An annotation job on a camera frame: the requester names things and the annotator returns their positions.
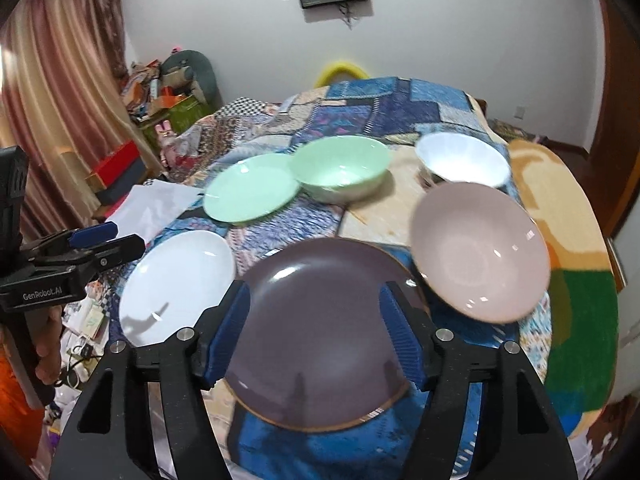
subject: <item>dark purple plate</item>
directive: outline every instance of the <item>dark purple plate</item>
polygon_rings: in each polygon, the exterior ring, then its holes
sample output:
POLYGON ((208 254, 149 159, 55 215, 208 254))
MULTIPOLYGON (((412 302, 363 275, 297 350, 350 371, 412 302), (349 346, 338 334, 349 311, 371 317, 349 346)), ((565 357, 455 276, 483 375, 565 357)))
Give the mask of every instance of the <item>dark purple plate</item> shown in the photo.
POLYGON ((396 281, 424 308, 411 274, 369 244, 306 240, 243 277, 251 309, 226 381, 262 420, 297 431, 355 426, 407 389, 380 317, 380 286, 396 281))

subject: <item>white plate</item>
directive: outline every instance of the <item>white plate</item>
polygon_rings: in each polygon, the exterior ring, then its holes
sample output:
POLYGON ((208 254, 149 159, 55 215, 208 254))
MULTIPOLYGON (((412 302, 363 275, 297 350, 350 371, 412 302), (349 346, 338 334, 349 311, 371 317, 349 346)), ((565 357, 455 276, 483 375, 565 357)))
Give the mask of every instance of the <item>white plate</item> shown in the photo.
POLYGON ((166 340, 216 306, 236 276, 224 238, 183 233, 154 248, 131 273, 120 299, 120 323, 135 346, 166 340))
POLYGON ((504 186, 511 177, 509 163, 493 146, 453 132, 429 134, 415 145, 422 163, 449 182, 504 186))

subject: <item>green painted area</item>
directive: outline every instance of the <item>green painted area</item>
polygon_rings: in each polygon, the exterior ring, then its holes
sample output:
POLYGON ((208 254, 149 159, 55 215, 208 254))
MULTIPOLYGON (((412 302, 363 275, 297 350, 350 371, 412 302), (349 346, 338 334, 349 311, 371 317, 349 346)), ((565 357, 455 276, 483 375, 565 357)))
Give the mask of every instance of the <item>green painted area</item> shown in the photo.
POLYGON ((561 414, 600 409, 616 367, 618 296, 613 275, 553 270, 553 343, 545 386, 561 414))

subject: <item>logo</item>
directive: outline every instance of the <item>logo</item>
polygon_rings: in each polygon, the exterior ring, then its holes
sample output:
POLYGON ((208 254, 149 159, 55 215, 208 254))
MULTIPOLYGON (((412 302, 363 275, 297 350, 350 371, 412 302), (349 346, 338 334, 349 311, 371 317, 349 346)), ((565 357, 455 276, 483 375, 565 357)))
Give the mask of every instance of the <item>logo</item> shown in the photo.
POLYGON ((49 298, 51 296, 61 296, 61 295, 62 295, 62 287, 57 286, 56 288, 51 287, 46 290, 36 290, 31 294, 25 293, 22 295, 22 298, 24 301, 31 301, 31 300, 39 300, 40 298, 49 298))

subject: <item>striped curtain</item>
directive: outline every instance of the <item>striped curtain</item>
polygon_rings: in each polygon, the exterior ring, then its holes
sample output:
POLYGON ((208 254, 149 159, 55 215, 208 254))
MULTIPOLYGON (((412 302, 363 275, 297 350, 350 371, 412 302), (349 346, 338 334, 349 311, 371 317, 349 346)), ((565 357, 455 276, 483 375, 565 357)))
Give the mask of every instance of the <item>striped curtain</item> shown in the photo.
POLYGON ((0 144, 31 159, 27 240, 91 224, 99 204, 84 178, 124 142, 134 139, 147 167, 160 170, 120 99, 120 0, 21 0, 0 44, 0 144))

